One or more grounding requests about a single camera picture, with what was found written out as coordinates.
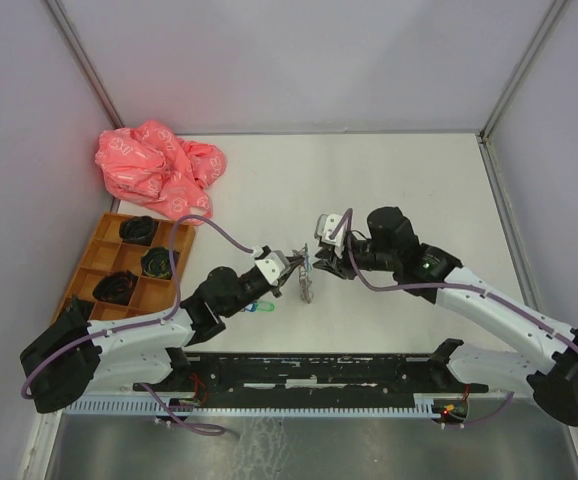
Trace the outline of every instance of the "white wall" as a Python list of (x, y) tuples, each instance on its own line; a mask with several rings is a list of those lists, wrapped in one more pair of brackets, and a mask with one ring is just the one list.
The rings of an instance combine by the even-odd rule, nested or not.
[(551, 0), (63, 3), (129, 125), (475, 132)]
[(578, 326), (578, 0), (571, 2), (494, 146), (549, 313)]
[(18, 355), (110, 204), (93, 164), (105, 128), (41, 3), (0, 0), (0, 480), (15, 478), (34, 416)]

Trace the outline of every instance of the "red fabric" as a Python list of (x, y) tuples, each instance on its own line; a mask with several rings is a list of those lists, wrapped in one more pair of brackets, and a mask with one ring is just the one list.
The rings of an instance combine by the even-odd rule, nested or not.
[(185, 142), (149, 120), (138, 128), (102, 132), (96, 164), (114, 197), (177, 220), (188, 213), (212, 216), (203, 188), (224, 173), (226, 159), (215, 145)]

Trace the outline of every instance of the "wooden box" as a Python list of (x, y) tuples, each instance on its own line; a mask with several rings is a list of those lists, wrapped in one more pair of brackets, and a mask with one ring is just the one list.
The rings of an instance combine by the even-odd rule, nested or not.
[[(158, 227), (151, 245), (142, 246), (123, 243), (120, 238), (120, 224), (128, 218), (132, 218), (132, 216), (111, 212), (103, 214), (52, 322), (56, 321), (74, 294), (80, 300), (94, 304), (93, 311), (89, 316), (90, 320), (117, 320), (136, 317), (158, 312), (173, 305), (176, 298), (176, 288), (178, 288), (178, 285), (174, 284), (173, 276), (170, 280), (144, 276), (140, 259), (152, 247), (169, 248), (169, 235), (174, 222), (156, 219)], [(176, 232), (175, 250), (179, 253), (176, 264), (178, 279), (182, 278), (195, 233), (194, 228), (190, 225), (180, 225)], [(129, 305), (100, 302), (93, 297), (93, 289), (100, 280), (111, 273), (125, 270), (130, 270), (138, 277), (138, 283), (131, 295)]]

